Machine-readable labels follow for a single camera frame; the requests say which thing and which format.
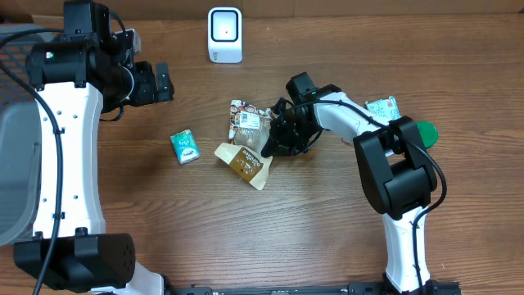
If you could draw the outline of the green lid jar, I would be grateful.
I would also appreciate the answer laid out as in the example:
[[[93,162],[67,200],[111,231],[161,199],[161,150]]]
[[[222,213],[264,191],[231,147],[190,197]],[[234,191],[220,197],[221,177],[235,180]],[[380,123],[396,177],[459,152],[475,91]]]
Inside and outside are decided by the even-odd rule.
[[[426,149],[433,147],[438,139],[439,133],[437,128],[428,121],[419,121],[417,123],[418,131],[421,134],[421,138]]]

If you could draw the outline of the teal tissue packet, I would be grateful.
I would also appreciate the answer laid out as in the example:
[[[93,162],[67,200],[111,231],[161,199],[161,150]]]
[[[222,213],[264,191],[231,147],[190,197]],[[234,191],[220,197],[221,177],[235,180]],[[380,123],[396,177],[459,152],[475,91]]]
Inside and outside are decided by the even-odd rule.
[[[170,140],[181,165],[200,157],[199,148],[190,129],[171,135]]]

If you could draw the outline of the clear brown bread bag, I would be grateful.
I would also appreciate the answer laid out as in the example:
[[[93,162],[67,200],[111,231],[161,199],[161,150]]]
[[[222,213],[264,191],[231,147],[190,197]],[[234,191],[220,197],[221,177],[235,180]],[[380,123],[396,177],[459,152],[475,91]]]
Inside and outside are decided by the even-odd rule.
[[[229,107],[228,142],[215,149],[215,155],[247,183],[262,190],[269,177],[272,157],[261,155],[269,139],[273,112],[242,100]]]

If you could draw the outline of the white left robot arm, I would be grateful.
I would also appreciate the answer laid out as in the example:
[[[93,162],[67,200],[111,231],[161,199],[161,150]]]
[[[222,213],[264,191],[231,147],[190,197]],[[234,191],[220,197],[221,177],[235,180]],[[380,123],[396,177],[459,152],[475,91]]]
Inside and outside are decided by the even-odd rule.
[[[39,200],[33,237],[14,246],[16,266],[38,286],[74,293],[171,294],[169,280],[141,265],[128,234],[109,234],[97,176],[102,114],[169,102],[164,63],[137,62],[133,29],[113,31],[117,15],[93,1],[68,1],[64,25],[26,58],[24,89],[41,128]]]

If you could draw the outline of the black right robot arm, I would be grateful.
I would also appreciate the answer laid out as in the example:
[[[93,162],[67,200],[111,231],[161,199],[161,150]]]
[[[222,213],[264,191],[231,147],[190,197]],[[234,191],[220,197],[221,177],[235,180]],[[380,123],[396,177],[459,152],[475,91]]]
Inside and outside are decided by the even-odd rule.
[[[271,108],[263,157],[307,152],[323,131],[332,131],[355,150],[369,204],[381,215],[387,264],[381,294],[440,294],[425,257],[424,225],[431,193],[441,172],[427,154],[416,123],[407,116],[388,120],[352,102],[336,85],[314,85],[307,73],[290,78],[288,98]]]

